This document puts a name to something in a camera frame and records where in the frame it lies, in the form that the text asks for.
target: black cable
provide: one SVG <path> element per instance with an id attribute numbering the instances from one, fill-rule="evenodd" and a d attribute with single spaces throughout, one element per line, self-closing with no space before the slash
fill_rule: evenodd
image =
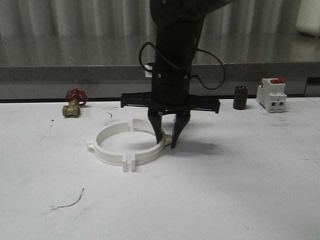
<path id="1" fill-rule="evenodd" d="M 222 67 L 222 71 L 223 71 L 223 79 L 221 81 L 221 83 L 217 86 L 217 87 L 213 87 L 213 88 L 210 88 L 210 87 L 207 87 L 201 80 L 201 77 L 199 75 L 193 75 L 192 78 L 197 78 L 199 80 L 199 82 L 202 84 L 202 86 L 205 88 L 205 89 L 208 89 L 208 90 L 216 90 L 218 88 L 220 88 L 222 86 L 222 84 L 224 84 L 224 82 L 226 81 L 226 78 L 227 78 L 227 73 L 226 73 L 226 69 L 225 69 L 225 66 L 224 64 L 222 63 L 222 61 L 216 56 L 214 55 L 213 53 L 209 52 L 209 51 L 206 51 L 206 50 L 202 50 L 200 48 L 197 48 L 196 49 L 198 52 L 203 52 L 205 54 L 209 54 L 210 56 L 214 57 L 221 65 Z"/>
<path id="2" fill-rule="evenodd" d="M 149 73 L 152 73 L 152 70 L 147 69 L 147 68 L 144 66 L 144 64 L 143 64 L 143 62 L 142 62 L 142 60 L 141 60 L 142 53 L 143 53 L 145 47 L 148 46 L 148 45 L 150 45 L 150 46 L 155 50 L 155 52 L 165 61 L 165 63 L 167 63 L 167 64 L 168 64 L 170 67 L 172 67 L 174 70 L 177 70 L 177 71 L 183 71 L 183 70 L 184 70 L 182 67 L 179 67 L 179 66 L 173 64 L 171 61 L 169 61 L 169 60 L 159 51 L 159 49 L 158 49 L 152 42 L 148 41 L 148 42 L 146 42 L 145 44 L 142 45 L 142 47 L 141 47 L 141 49 L 140 49 L 140 52 L 139 52 L 139 63 L 140 63 L 140 65 L 141 65 L 141 67 L 142 67 L 145 71 L 147 71 L 147 72 L 149 72 Z"/>

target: red valve handle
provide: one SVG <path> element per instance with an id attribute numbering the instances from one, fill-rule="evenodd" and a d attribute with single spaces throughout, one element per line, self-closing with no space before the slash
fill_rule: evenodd
<path id="1" fill-rule="evenodd" d="M 78 88 L 69 90 L 65 95 L 65 100 L 70 103 L 72 100 L 77 99 L 80 102 L 80 106 L 86 105 L 88 101 L 88 96 L 85 91 L 80 90 Z"/>

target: table surface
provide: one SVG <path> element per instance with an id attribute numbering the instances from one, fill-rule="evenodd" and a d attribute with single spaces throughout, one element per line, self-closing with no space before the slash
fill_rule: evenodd
<path id="1" fill-rule="evenodd" d="M 177 147 L 136 172 L 99 161 L 86 140 L 147 109 L 88 102 L 64 118 L 63 105 L 0 104 L 0 239 L 319 239 L 320 98 L 289 98 L 283 113 L 254 99 L 193 111 Z M 114 137 L 106 148 L 154 141 Z"/>

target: corrugated metal wall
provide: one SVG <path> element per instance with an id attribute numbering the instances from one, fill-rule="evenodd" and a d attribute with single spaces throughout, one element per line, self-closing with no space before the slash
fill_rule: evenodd
<path id="1" fill-rule="evenodd" d="M 238 0 L 203 33 L 294 33 L 300 0 Z M 149 0 L 0 0 L 1 36 L 153 35 Z"/>

